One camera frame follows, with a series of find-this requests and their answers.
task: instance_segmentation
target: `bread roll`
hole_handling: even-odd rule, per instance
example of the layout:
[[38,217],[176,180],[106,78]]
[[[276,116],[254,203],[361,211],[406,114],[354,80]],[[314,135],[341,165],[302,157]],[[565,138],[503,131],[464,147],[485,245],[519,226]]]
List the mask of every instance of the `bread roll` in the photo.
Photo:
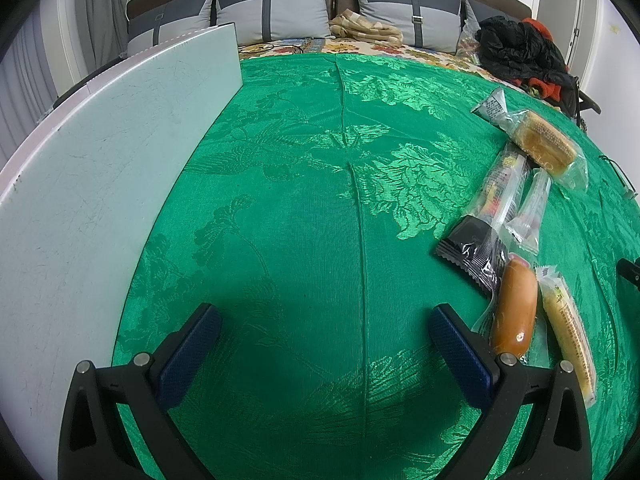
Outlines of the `bread roll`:
[[554,177],[562,175],[577,156],[571,140],[531,110],[516,127],[513,140]]
[[536,320],[538,280],[533,270],[519,259],[504,270],[491,330],[491,346],[496,354],[510,352],[520,359],[529,349]]

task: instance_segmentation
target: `cable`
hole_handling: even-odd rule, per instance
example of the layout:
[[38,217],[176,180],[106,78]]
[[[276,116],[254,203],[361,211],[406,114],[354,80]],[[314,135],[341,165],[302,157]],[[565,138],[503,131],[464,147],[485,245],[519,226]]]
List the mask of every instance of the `cable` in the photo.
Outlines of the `cable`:
[[129,19],[129,15],[127,14],[127,6],[129,5],[129,0],[127,0],[124,4],[124,17],[127,19],[127,25],[129,23],[131,23],[131,20]]
[[[612,158],[609,158],[607,155],[599,155],[598,158],[601,160],[606,160],[611,165],[611,167],[613,168],[613,171],[616,172],[616,175],[618,176],[620,183],[625,188],[633,191],[633,195],[631,196],[631,198],[635,198],[638,195],[638,192],[636,191],[636,188],[634,187],[629,177],[626,176],[625,170],[623,170],[615,160],[613,160]],[[622,173],[622,175],[625,177],[626,182],[622,179],[622,177],[620,176],[620,173]]]

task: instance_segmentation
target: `beige blanket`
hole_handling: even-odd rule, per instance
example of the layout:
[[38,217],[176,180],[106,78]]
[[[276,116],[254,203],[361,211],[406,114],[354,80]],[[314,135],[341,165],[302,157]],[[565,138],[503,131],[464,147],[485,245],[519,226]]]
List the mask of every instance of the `beige blanket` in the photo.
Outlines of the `beige blanket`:
[[372,23],[351,9],[332,19],[329,30],[337,38],[355,38],[395,48],[402,45],[402,32],[399,28],[387,23]]

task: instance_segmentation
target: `sausage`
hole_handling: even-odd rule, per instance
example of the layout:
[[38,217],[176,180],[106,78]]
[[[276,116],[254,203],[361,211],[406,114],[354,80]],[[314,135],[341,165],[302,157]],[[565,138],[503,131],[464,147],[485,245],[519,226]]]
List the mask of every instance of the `sausage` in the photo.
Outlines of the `sausage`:
[[538,302],[538,280],[519,259],[504,270],[490,343],[496,354],[510,352],[520,359],[529,349]]

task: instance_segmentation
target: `screw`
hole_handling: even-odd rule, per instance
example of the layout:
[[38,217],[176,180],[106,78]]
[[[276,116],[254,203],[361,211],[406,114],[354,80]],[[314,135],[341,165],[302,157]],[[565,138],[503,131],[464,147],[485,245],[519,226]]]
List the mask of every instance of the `screw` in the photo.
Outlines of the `screw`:
[[516,356],[510,354],[509,352],[505,352],[504,354],[500,354],[500,361],[502,361],[507,366],[513,366],[518,362]]
[[574,366],[571,364],[571,361],[560,361],[560,367],[568,374],[574,371]]
[[151,356],[146,352],[140,352],[133,358],[133,364],[136,366],[145,366],[151,361]]
[[89,368],[91,368],[91,363],[89,361],[80,361],[78,366],[76,366],[76,371],[79,374],[85,374],[89,371]]

